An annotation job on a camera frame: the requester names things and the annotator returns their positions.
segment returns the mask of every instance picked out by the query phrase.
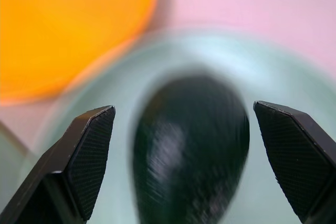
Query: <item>pink background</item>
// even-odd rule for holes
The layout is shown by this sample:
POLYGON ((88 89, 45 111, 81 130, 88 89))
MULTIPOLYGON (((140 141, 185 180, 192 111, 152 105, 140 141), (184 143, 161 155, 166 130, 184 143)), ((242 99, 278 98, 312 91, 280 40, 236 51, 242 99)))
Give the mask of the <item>pink background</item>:
MULTIPOLYGON (((275 41, 336 78, 336 0, 159 0, 148 30, 199 25, 275 41)), ((55 101, 2 107, 0 120, 31 147, 55 101)))

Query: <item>orange object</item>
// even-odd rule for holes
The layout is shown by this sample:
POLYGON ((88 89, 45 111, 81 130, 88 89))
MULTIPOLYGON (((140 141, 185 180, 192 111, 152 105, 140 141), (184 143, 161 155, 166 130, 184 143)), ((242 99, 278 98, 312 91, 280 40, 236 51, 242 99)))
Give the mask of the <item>orange object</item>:
MULTIPOLYGON (((1 0, 1 104, 57 94, 91 63, 115 60, 155 1, 1 0)), ((90 76, 82 75, 78 83, 90 76)))

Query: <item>dark green avocado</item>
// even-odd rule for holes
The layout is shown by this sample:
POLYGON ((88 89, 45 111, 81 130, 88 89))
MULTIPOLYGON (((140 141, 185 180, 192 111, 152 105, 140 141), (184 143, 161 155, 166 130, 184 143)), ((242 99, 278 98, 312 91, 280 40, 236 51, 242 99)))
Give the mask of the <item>dark green avocado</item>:
POLYGON ((248 149, 248 116, 229 86, 208 76, 166 84, 145 107, 134 138, 140 223, 218 223, 248 149))

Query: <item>pink surface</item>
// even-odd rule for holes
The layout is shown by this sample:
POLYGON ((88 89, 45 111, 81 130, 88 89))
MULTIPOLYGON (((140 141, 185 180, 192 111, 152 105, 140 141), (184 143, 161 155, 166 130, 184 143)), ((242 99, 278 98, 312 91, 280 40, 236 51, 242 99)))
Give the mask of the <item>pink surface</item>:
MULTIPOLYGON (((159 0, 149 30, 211 25, 245 31, 299 52, 336 78, 336 0, 159 0)), ((54 100, 0 109, 31 146, 54 100)))

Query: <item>textured gripper pad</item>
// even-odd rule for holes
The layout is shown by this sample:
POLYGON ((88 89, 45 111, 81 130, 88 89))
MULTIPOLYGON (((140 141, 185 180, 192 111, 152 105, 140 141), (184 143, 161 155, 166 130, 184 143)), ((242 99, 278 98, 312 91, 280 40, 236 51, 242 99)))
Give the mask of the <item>textured gripper pad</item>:
POLYGON ((255 103, 254 110, 276 179, 304 222, 332 167, 291 116, 260 103, 255 103))
POLYGON ((67 178, 83 220, 90 219, 105 174, 114 108, 94 118, 68 164, 67 178))

